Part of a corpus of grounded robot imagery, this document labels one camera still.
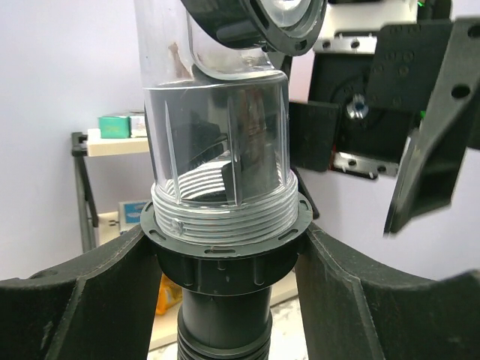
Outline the clear plastic pipe fitting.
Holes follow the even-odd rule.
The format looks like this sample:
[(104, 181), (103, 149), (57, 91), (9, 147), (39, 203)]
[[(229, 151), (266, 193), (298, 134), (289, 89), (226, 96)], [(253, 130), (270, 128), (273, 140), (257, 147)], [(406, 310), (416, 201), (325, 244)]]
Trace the clear plastic pipe fitting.
[(169, 236), (270, 239), (298, 216), (288, 79), (269, 53), (305, 54), (323, 1), (136, 1), (154, 217)]

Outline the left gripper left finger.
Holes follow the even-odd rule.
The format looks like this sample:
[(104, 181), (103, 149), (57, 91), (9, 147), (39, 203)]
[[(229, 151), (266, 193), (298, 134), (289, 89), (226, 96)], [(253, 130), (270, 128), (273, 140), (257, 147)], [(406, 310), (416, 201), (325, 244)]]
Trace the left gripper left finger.
[(1, 282), (2, 359), (146, 359), (161, 269), (140, 227)]

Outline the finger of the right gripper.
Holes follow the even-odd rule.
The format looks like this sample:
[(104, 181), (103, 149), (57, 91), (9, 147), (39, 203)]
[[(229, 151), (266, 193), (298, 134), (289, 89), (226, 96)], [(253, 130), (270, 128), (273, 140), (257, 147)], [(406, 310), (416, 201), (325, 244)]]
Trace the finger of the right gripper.
[(298, 190), (310, 202), (316, 220), (320, 211), (301, 171), (324, 173), (329, 170), (340, 107), (309, 99), (314, 82), (314, 58), (312, 52), (299, 57), (283, 55), (279, 68), (289, 79), (291, 168), (298, 178)]
[(384, 232), (449, 206), (479, 119), (479, 19), (454, 21), (425, 117), (409, 142)]

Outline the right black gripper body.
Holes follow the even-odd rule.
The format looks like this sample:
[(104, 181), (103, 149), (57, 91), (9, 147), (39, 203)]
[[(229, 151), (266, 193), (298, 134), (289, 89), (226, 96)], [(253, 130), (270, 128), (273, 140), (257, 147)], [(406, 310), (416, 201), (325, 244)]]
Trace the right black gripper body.
[(329, 170), (366, 179), (395, 177), (417, 116), (401, 111), (402, 100), (379, 108), (369, 82), (386, 68), (374, 65), (383, 26), (447, 20), (450, 1), (328, 1), (314, 49), (309, 99), (340, 107)]

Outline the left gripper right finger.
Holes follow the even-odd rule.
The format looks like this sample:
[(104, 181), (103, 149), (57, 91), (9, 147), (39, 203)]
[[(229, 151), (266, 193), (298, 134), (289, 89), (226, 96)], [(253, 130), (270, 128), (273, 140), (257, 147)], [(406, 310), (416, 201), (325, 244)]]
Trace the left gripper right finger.
[(310, 359), (477, 359), (479, 271), (429, 280), (308, 227), (295, 266)]

